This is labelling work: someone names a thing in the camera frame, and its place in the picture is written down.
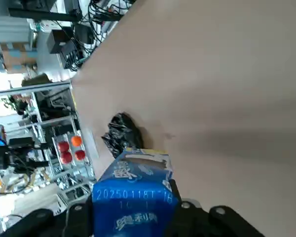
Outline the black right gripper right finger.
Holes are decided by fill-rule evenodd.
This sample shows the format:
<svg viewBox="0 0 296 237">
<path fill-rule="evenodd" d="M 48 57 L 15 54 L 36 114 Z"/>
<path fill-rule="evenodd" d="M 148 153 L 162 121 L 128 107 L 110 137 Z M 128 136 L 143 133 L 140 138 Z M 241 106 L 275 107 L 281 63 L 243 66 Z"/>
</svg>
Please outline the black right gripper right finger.
<svg viewBox="0 0 296 237">
<path fill-rule="evenodd" d="M 170 180 L 170 186 L 179 202 L 164 231 L 165 237 L 264 237 L 229 206 L 214 206 L 206 212 L 182 200 L 174 179 Z"/>
</svg>

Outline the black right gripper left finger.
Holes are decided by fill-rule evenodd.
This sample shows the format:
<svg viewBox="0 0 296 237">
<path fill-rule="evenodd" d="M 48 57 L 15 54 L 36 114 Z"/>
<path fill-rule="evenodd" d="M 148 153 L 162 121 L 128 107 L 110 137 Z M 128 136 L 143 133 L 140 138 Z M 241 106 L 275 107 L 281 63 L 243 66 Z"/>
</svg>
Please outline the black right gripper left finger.
<svg viewBox="0 0 296 237">
<path fill-rule="evenodd" d="M 8 228 L 6 237 L 90 237 L 92 227 L 92 197 L 78 202 L 58 215 L 50 209 L 37 209 Z"/>
</svg>

